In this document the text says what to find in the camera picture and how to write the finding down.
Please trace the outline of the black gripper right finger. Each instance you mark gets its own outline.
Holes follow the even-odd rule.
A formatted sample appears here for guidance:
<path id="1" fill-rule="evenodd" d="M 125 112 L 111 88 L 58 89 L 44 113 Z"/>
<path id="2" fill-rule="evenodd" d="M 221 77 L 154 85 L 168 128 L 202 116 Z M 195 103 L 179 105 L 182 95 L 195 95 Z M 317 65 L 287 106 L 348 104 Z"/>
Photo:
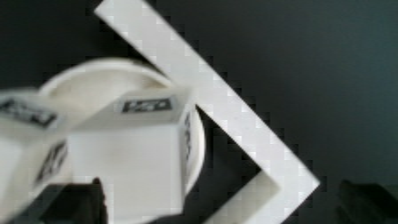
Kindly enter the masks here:
<path id="1" fill-rule="evenodd" d="M 398 224 L 398 198 L 376 183 L 340 181 L 335 224 Z"/>

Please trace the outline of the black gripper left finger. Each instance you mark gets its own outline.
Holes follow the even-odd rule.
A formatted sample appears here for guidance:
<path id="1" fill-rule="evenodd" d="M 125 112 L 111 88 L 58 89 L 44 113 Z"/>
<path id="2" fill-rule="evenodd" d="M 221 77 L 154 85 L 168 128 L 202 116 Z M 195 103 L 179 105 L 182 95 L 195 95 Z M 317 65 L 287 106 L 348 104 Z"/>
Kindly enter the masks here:
<path id="1" fill-rule="evenodd" d="M 10 224 L 108 224 L 99 178 L 88 183 L 49 185 Z"/>

